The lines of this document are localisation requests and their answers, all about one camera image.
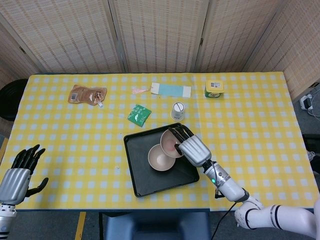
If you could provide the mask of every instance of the metal forearm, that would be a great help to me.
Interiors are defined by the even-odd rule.
[[[16,206],[2,204],[0,207],[0,239],[7,239],[12,224],[16,219]]]
[[[249,193],[240,187],[218,163],[209,160],[203,164],[203,169],[204,174],[229,201],[239,203],[249,198]]]
[[[30,178],[29,169],[8,169],[0,185],[0,203],[10,205],[21,203],[26,196]]]

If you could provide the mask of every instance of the black robotic finger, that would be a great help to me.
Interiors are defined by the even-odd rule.
[[[30,153],[26,156],[26,158],[23,161],[23,165],[21,166],[21,168],[24,169],[29,169],[29,166],[32,162],[32,160],[34,159],[34,155],[36,153],[36,151],[38,150],[38,148],[40,147],[39,144],[35,145],[34,147],[31,148]]]
[[[168,127],[169,131],[178,139],[180,143],[183,143],[184,138],[172,127]]]
[[[182,128],[177,126],[174,129],[183,137],[184,140],[187,140],[189,138],[189,136],[183,131]]]
[[[183,130],[189,135],[189,137],[192,137],[194,134],[193,132],[185,125],[182,125]]]
[[[179,148],[179,144],[175,144],[175,145],[174,145],[174,148],[175,148],[175,150],[178,152],[178,154],[182,155],[182,152],[181,152],[181,150],[180,150],[180,148]]]
[[[30,175],[32,175],[34,173],[34,170],[37,166],[38,160],[39,160],[40,156],[45,152],[45,150],[46,150],[45,148],[42,148],[32,158],[32,161],[30,162],[29,166],[27,167],[28,169],[30,169]]]
[[[26,150],[23,149],[21,152],[19,152],[19,153],[16,155],[15,159],[13,160],[12,166],[11,166],[12,169],[15,169],[15,168],[18,167],[18,164],[19,164],[20,161],[22,160],[22,156],[25,154],[25,152],[26,152]]]
[[[42,189],[44,189],[45,186],[47,185],[48,181],[49,181],[49,178],[46,177],[42,180],[42,182],[39,186],[37,186],[36,188],[28,189],[25,193],[25,197],[28,198],[34,194],[41,192]]]
[[[20,160],[19,162],[17,163],[17,168],[22,168],[22,166],[24,165],[25,163],[25,160],[28,158],[28,156],[30,155],[30,152],[32,151],[32,148],[28,149],[27,151],[25,151],[21,157],[20,157]]]

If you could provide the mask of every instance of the small white cup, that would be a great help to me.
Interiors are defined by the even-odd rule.
[[[175,121],[181,121],[185,117],[185,105],[181,102],[176,102],[172,106],[171,117]]]

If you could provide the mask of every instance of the table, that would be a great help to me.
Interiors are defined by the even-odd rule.
[[[225,94],[205,98],[206,79],[224,81]],[[192,86],[191,98],[132,94],[152,82]],[[104,107],[71,104],[74,84],[107,87]],[[127,134],[171,124],[174,102],[186,105],[181,122],[199,135],[212,160],[263,204],[312,208],[319,193],[282,72],[33,75],[23,94],[0,173],[16,154],[36,144],[46,148],[30,187],[49,183],[26,198],[20,210],[209,209],[231,205],[214,199],[200,180],[150,196],[134,196],[124,149]],[[127,120],[135,106],[152,110],[141,128]]]

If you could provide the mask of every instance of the black tray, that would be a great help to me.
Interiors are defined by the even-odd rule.
[[[197,168],[185,156],[177,158],[173,167],[167,171],[157,171],[149,165],[149,150],[160,144],[161,135],[168,127],[177,126],[181,124],[174,123],[123,138],[135,196],[144,197],[199,180]]]

